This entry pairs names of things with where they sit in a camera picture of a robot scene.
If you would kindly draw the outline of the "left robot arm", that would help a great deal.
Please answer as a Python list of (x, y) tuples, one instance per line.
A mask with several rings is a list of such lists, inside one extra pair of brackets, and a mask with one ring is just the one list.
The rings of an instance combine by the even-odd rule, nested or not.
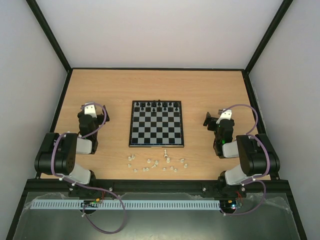
[(92, 170), (76, 163), (77, 155), (96, 153), (98, 131), (110, 120), (105, 105), (87, 102), (77, 114), (79, 132), (46, 133), (34, 160), (37, 173), (58, 177), (70, 184), (70, 191), (79, 191), (81, 197), (100, 197), (96, 176)]

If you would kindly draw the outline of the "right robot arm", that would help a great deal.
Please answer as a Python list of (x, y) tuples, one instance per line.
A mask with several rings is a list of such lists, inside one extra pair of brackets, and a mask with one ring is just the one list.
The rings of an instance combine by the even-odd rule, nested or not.
[(235, 197), (240, 188), (280, 170), (279, 157), (265, 133), (237, 135), (233, 140), (235, 121), (230, 109), (220, 117), (207, 113), (203, 125), (214, 133), (213, 149), (221, 159), (239, 158), (239, 164), (221, 172), (215, 190), (222, 197)]

